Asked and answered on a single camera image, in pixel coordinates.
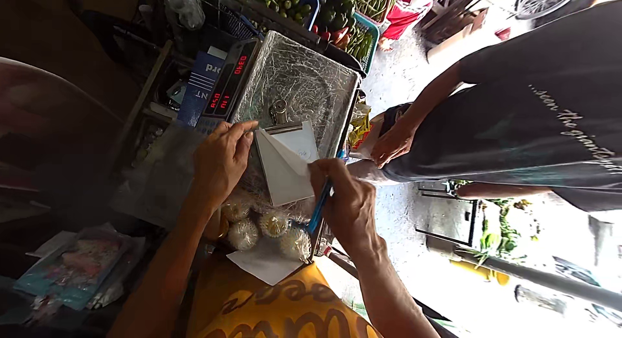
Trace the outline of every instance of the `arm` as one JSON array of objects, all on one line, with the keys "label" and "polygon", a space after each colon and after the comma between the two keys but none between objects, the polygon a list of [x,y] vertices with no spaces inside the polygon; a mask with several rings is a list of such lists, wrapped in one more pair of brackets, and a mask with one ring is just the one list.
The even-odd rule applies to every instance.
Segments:
[{"label": "arm", "polygon": [[371,324],[385,338],[438,338],[393,268],[385,240],[376,233],[375,188],[353,178],[339,159],[315,161],[309,170],[316,197],[326,177],[333,183],[335,193],[327,199],[323,216],[356,265]]},{"label": "arm", "polygon": [[108,337],[169,337],[203,230],[246,169],[256,121],[222,122],[195,152],[195,177],[177,225],[155,254],[141,286],[123,306]]},{"label": "arm", "polygon": [[470,183],[456,190],[458,197],[463,199],[502,199],[506,197],[523,197],[551,192],[548,186],[504,185],[491,183]]},{"label": "arm", "polygon": [[432,109],[451,95],[461,82],[460,62],[456,62],[424,88],[404,116],[374,145],[371,158],[378,168],[410,150],[410,144],[421,122]]}]

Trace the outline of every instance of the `digital weighing scale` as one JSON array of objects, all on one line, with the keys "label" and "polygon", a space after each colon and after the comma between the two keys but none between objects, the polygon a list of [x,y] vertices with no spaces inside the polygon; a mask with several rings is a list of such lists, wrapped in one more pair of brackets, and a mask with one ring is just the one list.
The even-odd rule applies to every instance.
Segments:
[{"label": "digital weighing scale", "polygon": [[230,121],[260,47],[259,38],[242,40],[231,47],[212,94],[198,119],[198,131],[209,134],[221,121]]}]

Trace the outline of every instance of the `customer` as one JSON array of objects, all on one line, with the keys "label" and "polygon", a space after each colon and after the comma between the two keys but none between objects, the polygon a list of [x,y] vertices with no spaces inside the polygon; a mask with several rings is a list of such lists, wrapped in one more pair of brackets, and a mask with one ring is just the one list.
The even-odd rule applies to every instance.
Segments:
[{"label": "customer", "polygon": [[[382,174],[365,174],[477,182],[465,198],[553,191],[588,212],[622,208],[621,29],[613,1],[462,58],[385,112],[371,153]],[[450,96],[462,82],[475,85]]]},{"label": "customer", "polygon": [[[198,148],[195,179],[177,226],[154,256],[141,286],[130,295],[108,337],[170,336],[201,234],[244,172],[253,141],[253,134],[245,131],[256,125],[256,121],[233,126],[223,122]],[[318,269],[309,265],[274,287],[233,294],[211,323],[189,334],[210,338],[438,337],[397,277],[385,241],[376,233],[374,187],[352,178],[338,159],[319,160],[309,168],[316,196],[327,177],[334,184],[335,193],[327,200],[324,217],[358,269],[363,300],[374,326],[347,308]],[[221,286],[233,286],[237,278],[223,282]],[[212,298],[219,295],[216,288],[200,288],[201,283],[197,282],[196,291],[211,293]]]},{"label": "customer", "polygon": [[393,51],[391,44],[399,40],[408,27],[418,23],[432,8],[432,0],[396,0],[395,5],[387,14],[389,27],[378,40],[382,51]]}]

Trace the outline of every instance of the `red led display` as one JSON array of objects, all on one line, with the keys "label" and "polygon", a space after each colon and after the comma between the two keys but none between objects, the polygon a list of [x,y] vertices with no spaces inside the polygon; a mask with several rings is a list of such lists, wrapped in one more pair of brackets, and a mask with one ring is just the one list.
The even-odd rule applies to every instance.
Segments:
[{"label": "red led display", "polygon": [[227,103],[229,103],[229,96],[223,96],[223,101],[220,103],[220,108],[227,108]]},{"label": "red led display", "polygon": [[240,56],[239,59],[237,60],[237,66],[236,66],[235,70],[233,71],[233,73],[237,74],[237,75],[242,73],[242,70],[244,69],[244,64],[245,63],[246,63],[246,55]]},{"label": "red led display", "polygon": [[220,98],[220,93],[214,93],[212,97],[212,103],[210,104],[211,108],[216,108],[216,104],[218,103],[218,99]]}]

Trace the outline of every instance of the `metal pole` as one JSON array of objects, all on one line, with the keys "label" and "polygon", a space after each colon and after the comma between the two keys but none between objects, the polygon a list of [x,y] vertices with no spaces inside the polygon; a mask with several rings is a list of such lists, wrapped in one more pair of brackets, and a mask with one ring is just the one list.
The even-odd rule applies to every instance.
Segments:
[{"label": "metal pole", "polygon": [[[473,264],[479,263],[479,260],[473,254],[457,251],[456,248],[454,248],[454,254],[466,262]],[[606,306],[607,308],[622,311],[622,294],[615,293],[602,287],[589,285],[552,273],[545,273],[544,271],[528,268],[526,266],[512,264],[493,256],[486,259],[482,266],[517,278],[529,280],[538,285],[546,286],[573,297]]]}]

